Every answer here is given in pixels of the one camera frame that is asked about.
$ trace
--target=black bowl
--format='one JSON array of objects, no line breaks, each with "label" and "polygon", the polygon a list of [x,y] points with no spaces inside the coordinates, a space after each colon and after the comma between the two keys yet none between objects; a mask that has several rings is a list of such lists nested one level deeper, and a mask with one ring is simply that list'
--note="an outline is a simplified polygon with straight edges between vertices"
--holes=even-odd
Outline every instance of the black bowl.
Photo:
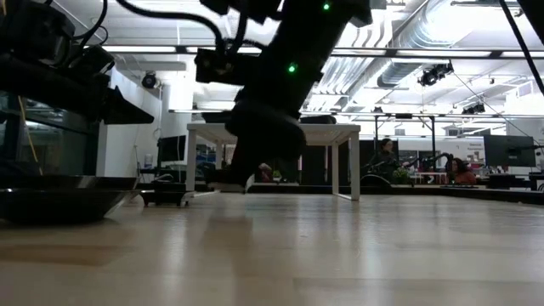
[{"label": "black bowl", "polygon": [[137,190],[0,190],[0,218],[18,224],[80,224],[101,220]]}]

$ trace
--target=ceiling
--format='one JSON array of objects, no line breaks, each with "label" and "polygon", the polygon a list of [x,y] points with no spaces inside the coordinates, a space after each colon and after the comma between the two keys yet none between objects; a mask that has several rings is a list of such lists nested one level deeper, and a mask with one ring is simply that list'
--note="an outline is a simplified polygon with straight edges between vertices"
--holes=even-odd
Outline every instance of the ceiling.
[{"label": "ceiling", "polygon": [[[405,6],[389,6],[388,10],[373,10],[375,24],[361,29],[348,25],[338,46],[388,46],[399,26],[423,2],[423,0],[405,0]],[[238,14],[235,11],[230,11],[227,16],[221,17],[201,6],[198,0],[132,0],[131,3],[153,10],[200,14],[217,24],[224,37],[235,35],[238,22]],[[69,12],[78,26],[78,32],[83,32],[98,19],[102,2],[101,0],[55,0],[55,5]],[[463,33],[451,47],[519,48],[501,10],[451,7],[448,11],[456,12],[456,14],[435,20],[437,26],[432,31],[436,37],[442,35],[446,37],[454,35],[451,32],[456,28],[467,28],[466,33]],[[531,49],[544,49],[523,15],[516,18],[516,22]],[[213,44],[212,33],[202,25],[190,21],[155,20],[137,16],[121,8],[115,1],[110,1],[109,12],[103,26],[109,30],[108,44],[110,45]],[[276,27],[277,22],[273,20],[267,20],[264,25],[250,22],[246,38],[268,43]],[[193,58],[189,55],[156,54],[124,55],[117,59],[120,65],[136,64],[129,65],[132,67],[129,74],[134,77],[139,77],[142,71],[148,70],[147,64],[167,63],[171,67],[176,67],[183,62],[186,65],[180,67],[190,70],[194,69],[191,68],[192,61]],[[456,76],[448,76],[431,88],[421,88],[417,84],[417,77],[421,75],[422,68],[426,67],[423,65],[404,77],[392,90],[391,88],[376,88],[371,84],[372,80],[361,81],[361,78],[370,75],[369,70],[375,64],[372,63],[372,59],[330,59],[323,71],[324,79],[320,84],[316,84],[313,94],[310,95],[304,107],[308,111],[339,111],[339,109],[371,111],[375,105],[380,105],[391,112],[461,112],[464,105],[470,105],[471,102],[478,100],[474,98],[474,93],[483,94],[480,97],[499,107],[506,100],[504,93],[514,90],[516,86],[525,85],[532,78],[529,67],[523,60],[453,60],[456,74],[467,86],[463,85]],[[544,60],[537,61],[536,64],[539,71],[544,72]],[[237,90],[236,87],[223,84],[199,84],[195,89],[195,101],[232,101]]]}]

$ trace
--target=metal pole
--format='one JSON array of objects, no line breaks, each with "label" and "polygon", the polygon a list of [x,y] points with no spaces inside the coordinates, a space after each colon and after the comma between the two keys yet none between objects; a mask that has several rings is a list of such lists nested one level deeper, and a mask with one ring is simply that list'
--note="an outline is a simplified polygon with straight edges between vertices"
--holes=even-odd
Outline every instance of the metal pole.
[{"label": "metal pole", "polygon": [[[434,117],[431,117],[431,133],[433,135],[433,157],[436,156],[436,133],[434,132]],[[433,163],[433,171],[436,172],[436,161]]]},{"label": "metal pole", "polygon": [[[501,4],[504,14],[507,16],[508,23],[512,27],[513,35],[518,40],[519,46],[524,52],[524,56],[527,59],[527,64],[529,65],[530,71],[533,73],[533,77],[535,77],[536,85],[541,90],[541,93],[544,94],[544,82],[542,81],[541,75],[536,68],[535,61],[531,58],[530,51],[527,48],[527,44],[525,43],[523,36],[521,35],[521,31],[519,31],[519,28],[516,25],[516,21],[513,19],[512,14],[510,13],[510,9],[508,8],[507,3],[504,0],[499,0],[499,3]],[[538,37],[542,39],[542,36],[544,35],[542,33],[542,22],[539,21],[538,18],[534,18],[535,16],[533,15],[533,12],[530,11],[530,9],[527,10],[528,2],[520,1],[519,4],[522,5],[522,9],[525,13],[529,12],[530,15],[527,15],[527,18],[529,18],[530,16],[533,17],[533,20],[529,20],[529,22],[533,26],[533,29],[535,30]]]},{"label": "metal pole", "polygon": [[374,137],[374,151],[377,152],[378,150],[378,147],[377,147],[377,136],[378,136],[378,133],[377,133],[377,130],[380,128],[378,125],[377,125],[377,119],[379,118],[380,116],[375,116],[374,117],[374,125],[376,127],[376,134],[375,134],[375,137]]}]

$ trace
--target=desk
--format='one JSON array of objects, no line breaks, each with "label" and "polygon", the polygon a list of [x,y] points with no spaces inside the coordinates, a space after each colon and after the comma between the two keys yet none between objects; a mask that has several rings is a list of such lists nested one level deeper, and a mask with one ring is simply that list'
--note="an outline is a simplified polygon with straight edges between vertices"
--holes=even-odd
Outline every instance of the desk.
[{"label": "desk", "polygon": [[542,180],[544,180],[544,173],[529,173],[530,189],[533,191],[542,191],[538,190],[538,181]]},{"label": "desk", "polygon": [[413,175],[410,176],[411,179],[415,179],[416,180],[416,183],[417,183],[417,180],[419,179],[419,184],[422,182],[422,179],[425,177],[425,176],[430,176],[430,177],[433,177],[436,178],[438,177],[439,178],[439,184],[448,184],[448,173],[414,173]]},{"label": "desk", "polygon": [[[340,195],[338,178],[338,146],[349,141],[349,165],[351,178],[360,176],[359,133],[360,126],[353,124],[301,124],[308,145],[332,147],[332,194],[358,201],[360,181],[351,180],[351,196]],[[221,168],[223,145],[236,144],[236,136],[227,132],[223,123],[190,123],[187,141],[187,191],[195,190],[196,137],[202,137],[217,146],[216,168]]]}]

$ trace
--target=wall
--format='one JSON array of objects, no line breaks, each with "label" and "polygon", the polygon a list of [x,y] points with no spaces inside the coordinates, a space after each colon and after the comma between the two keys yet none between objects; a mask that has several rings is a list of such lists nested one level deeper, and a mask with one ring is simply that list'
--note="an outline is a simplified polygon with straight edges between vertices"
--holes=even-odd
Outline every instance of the wall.
[{"label": "wall", "polygon": [[[166,85],[162,91],[162,114],[161,114],[161,137],[175,137],[187,135],[187,123],[191,122],[191,114],[171,113],[169,110],[172,104],[183,104],[183,101],[189,101],[190,106],[185,106],[186,110],[192,108],[192,92],[185,90],[182,82]],[[180,162],[187,164],[187,138],[185,138],[184,159]]]},{"label": "wall", "polygon": [[[417,138],[398,138],[391,137],[393,140],[399,141],[399,150],[426,150],[431,151],[433,149],[433,143],[430,137],[425,139]],[[440,153],[450,153],[454,157],[467,160],[469,155],[475,156],[479,153],[479,158],[485,158],[484,139],[483,138],[470,138],[470,139],[436,139],[436,150]],[[445,165],[446,159],[443,158],[441,165]]]},{"label": "wall", "polygon": [[97,175],[107,177],[137,176],[137,161],[143,166],[144,156],[157,156],[157,133],[162,102],[115,68],[111,73],[110,86],[118,86],[125,99],[155,117],[151,124],[109,125],[102,124],[99,132]]}]

